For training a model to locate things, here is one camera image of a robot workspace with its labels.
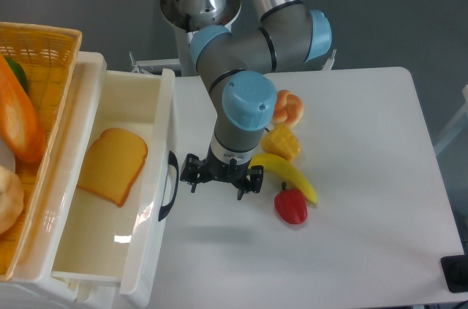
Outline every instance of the toast slice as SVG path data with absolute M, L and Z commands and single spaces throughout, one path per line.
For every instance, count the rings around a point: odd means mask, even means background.
M 145 140 L 133 132 L 120 128 L 104 130 L 86 152 L 78 188 L 98 194 L 121 207 L 147 155 Z

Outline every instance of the wicker basket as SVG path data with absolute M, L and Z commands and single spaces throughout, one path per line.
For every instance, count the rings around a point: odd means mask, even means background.
M 25 164 L 17 159 L 16 173 L 24 187 L 26 207 L 15 225 L 0 234 L 0 277 L 12 260 L 15 261 L 15 250 L 24 243 L 31 227 L 29 211 L 37 203 L 42 188 L 81 36 L 80 31 L 72 29 L 0 22 L 0 53 L 24 68 L 29 82 L 29 98 L 48 137 L 42 161 Z

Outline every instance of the croissant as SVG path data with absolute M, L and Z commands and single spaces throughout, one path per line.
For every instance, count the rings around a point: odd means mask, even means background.
M 287 127 L 294 127 L 304 114 L 302 100 L 288 90 L 278 91 L 276 104 L 271 122 L 284 123 Z

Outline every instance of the white drawer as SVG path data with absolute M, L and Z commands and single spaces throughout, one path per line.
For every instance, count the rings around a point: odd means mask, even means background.
M 174 79 L 166 69 L 162 76 L 105 71 L 101 55 L 80 53 L 47 185 L 31 211 L 32 228 L 18 262 L 7 274 L 11 281 L 88 307 L 110 306 L 113 296 L 103 294 L 113 291 L 146 306 L 165 226 L 160 213 L 172 206 L 178 180 L 171 152 Z M 87 147 L 110 127 L 133 131 L 148 146 L 122 207 L 76 188 Z M 168 169 L 169 161 L 175 169 Z M 99 294 L 105 300 L 96 300 Z

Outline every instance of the red bell pepper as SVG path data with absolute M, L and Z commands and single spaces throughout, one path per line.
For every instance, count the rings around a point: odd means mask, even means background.
M 282 188 L 275 197 L 276 211 L 288 224 L 302 224 L 307 219 L 306 198 L 297 188 L 286 189 L 286 183 Z

